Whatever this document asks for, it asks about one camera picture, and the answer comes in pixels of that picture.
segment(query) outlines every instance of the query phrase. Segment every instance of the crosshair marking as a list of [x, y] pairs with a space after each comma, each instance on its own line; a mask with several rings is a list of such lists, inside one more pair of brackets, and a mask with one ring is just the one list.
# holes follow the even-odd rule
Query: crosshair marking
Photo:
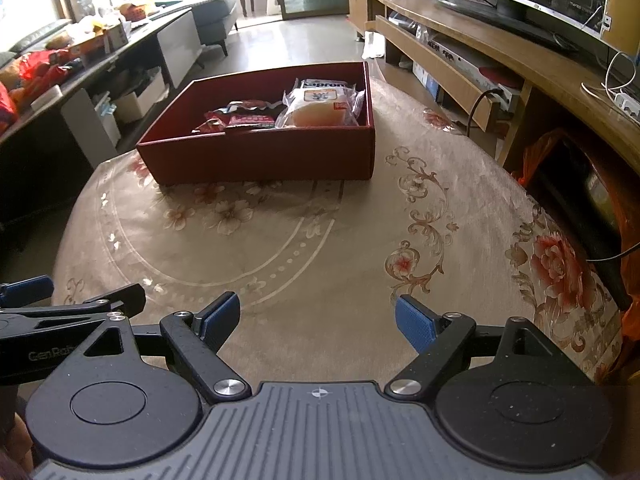
[[326, 397], [327, 395], [329, 395], [330, 392], [328, 392], [324, 388], [316, 388], [315, 390], [309, 393], [313, 395], [316, 399], [322, 399], [323, 397]]

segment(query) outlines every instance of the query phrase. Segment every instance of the floral tablecloth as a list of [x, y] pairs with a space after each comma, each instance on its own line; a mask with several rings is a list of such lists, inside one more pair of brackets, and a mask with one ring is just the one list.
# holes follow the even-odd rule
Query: floral tablecloth
[[241, 322], [220, 356], [254, 385], [385, 383], [415, 355], [394, 323], [405, 293], [479, 324], [528, 317], [590, 377], [603, 373], [620, 314], [552, 219], [471, 140], [371, 83], [370, 182], [163, 189], [137, 152], [101, 164], [66, 228], [54, 300], [140, 282], [147, 306], [133, 321], [151, 323], [234, 290]]

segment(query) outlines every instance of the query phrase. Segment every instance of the blue gripper pad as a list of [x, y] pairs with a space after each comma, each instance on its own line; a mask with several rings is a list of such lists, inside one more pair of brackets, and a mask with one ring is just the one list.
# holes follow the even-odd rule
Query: blue gripper pad
[[396, 301], [396, 326], [418, 354], [436, 341], [433, 321], [402, 297]]
[[209, 305], [212, 312], [207, 314], [200, 325], [197, 334], [209, 348], [220, 350], [240, 322], [240, 300], [237, 294], [222, 295]]
[[53, 281], [39, 276], [0, 287], [0, 308], [20, 308], [53, 295]]

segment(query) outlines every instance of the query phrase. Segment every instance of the floor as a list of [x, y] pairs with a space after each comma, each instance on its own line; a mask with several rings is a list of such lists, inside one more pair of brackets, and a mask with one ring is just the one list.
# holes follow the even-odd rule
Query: floor
[[274, 16], [240, 16], [240, 18], [238, 18], [237, 25], [238, 28], [247, 28], [254, 27], [255, 25], [263, 25], [264, 23], [280, 22], [281, 20], [281, 14], [276, 14]]
[[[219, 46], [207, 47], [187, 78], [198, 79], [247, 70], [297, 64], [352, 61], [362, 56], [362, 43], [344, 16], [303, 18], [265, 23], [233, 31], [229, 56]], [[23, 226], [19, 248], [0, 248], [0, 283], [10, 283], [53, 271], [71, 207], [44, 214]]]

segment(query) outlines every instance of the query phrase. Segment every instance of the tv stand shelf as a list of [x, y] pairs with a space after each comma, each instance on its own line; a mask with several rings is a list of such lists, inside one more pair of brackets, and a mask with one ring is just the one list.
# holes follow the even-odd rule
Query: tv stand shelf
[[[350, 22], [361, 33], [375, 28], [386, 37], [388, 62], [397, 62], [403, 52], [431, 73], [467, 112], [479, 91], [468, 88], [465, 76], [429, 47], [389, 22], [386, 17], [392, 10], [479, 50], [524, 78], [521, 100], [498, 157], [505, 170], [520, 170], [524, 148], [554, 127], [571, 121], [573, 115], [640, 174], [640, 127], [580, 88], [581, 83], [599, 87], [601, 75], [506, 30], [444, 9], [435, 0], [350, 0]], [[484, 130], [490, 126], [492, 109], [491, 99], [485, 99], [474, 117]]]

